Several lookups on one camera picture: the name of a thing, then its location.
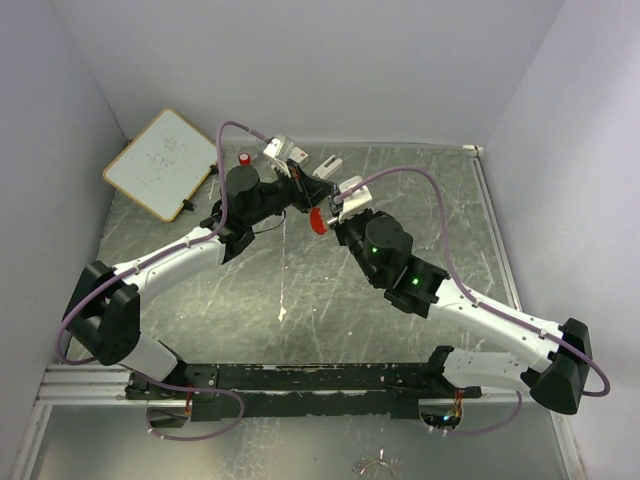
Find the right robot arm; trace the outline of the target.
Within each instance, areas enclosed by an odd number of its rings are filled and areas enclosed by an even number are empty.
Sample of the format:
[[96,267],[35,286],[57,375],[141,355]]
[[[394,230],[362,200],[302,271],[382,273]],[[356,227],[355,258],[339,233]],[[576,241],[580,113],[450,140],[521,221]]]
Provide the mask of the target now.
[[443,398],[467,387],[510,389],[551,411],[577,413],[592,358],[585,323],[532,317],[457,285],[449,272],[413,254],[412,236],[384,212],[366,209],[330,228],[394,308],[454,322],[501,347],[485,354],[449,350],[424,374],[431,395]]

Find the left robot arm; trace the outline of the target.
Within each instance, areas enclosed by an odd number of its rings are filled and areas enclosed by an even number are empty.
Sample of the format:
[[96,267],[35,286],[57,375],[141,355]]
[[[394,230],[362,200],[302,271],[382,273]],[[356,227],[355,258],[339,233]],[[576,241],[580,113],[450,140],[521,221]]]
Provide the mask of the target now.
[[220,179],[220,201],[183,237],[133,261],[87,266],[62,321],[61,331],[84,346],[92,359],[139,372],[165,399],[184,392],[186,364],[142,333],[143,307],[200,271],[239,256],[254,240],[255,224],[289,207],[308,213],[336,190],[334,183],[310,176],[294,163],[270,183],[252,166],[236,166]]

